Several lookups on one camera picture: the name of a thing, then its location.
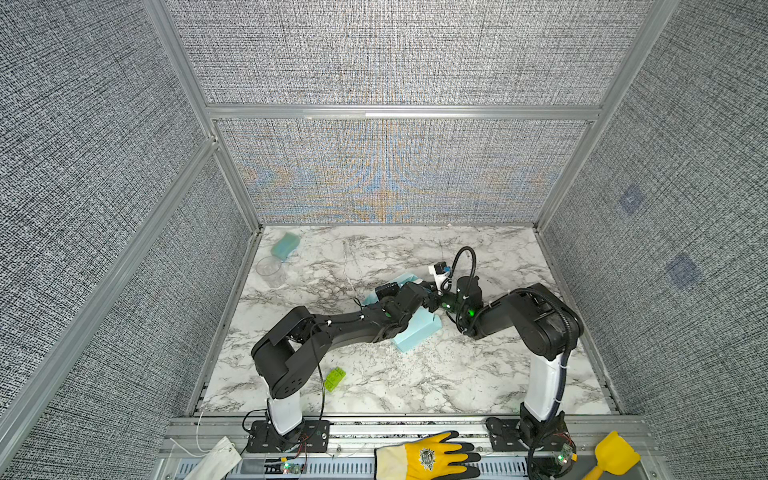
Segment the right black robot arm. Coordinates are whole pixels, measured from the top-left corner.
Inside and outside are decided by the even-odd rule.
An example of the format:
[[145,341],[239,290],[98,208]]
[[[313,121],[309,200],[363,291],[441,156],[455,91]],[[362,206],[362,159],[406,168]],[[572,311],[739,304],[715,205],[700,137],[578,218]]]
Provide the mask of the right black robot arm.
[[464,276],[454,292],[438,293],[437,306],[458,331],[474,340],[513,328],[532,354],[529,386],[511,438],[538,449],[550,436],[565,431],[560,412],[568,363],[583,333],[578,315],[540,283],[512,290],[485,304],[476,277]]

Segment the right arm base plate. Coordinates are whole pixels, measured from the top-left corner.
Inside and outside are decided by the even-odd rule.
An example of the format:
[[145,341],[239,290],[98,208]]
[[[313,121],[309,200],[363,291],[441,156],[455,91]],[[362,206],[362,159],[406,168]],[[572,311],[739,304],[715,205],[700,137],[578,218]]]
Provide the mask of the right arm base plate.
[[[488,417],[485,427],[494,452],[528,452],[530,443],[544,425],[534,417],[499,418]],[[560,412],[545,429],[535,453],[546,452],[570,460],[576,454],[576,445],[565,423],[565,414]]]

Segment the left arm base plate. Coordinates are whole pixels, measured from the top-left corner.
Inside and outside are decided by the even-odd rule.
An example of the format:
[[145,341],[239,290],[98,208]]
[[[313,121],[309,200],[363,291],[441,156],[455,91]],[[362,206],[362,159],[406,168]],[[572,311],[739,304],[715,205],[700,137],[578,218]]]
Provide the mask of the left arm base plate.
[[303,420],[290,432],[278,434],[269,421],[253,421],[248,430],[246,452],[277,454],[301,449],[307,453],[326,453],[330,426],[327,420]]

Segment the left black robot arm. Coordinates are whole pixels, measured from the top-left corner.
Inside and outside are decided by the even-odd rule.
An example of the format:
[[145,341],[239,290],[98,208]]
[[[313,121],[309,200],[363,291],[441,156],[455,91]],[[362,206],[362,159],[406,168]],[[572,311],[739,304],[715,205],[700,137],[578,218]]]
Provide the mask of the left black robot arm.
[[393,339],[419,309],[433,312],[439,306],[433,282],[387,284],[375,293],[376,302],[351,313],[322,315],[295,307],[252,347],[256,371],[269,391],[267,418],[278,436],[287,439],[302,426],[300,390],[329,351]]

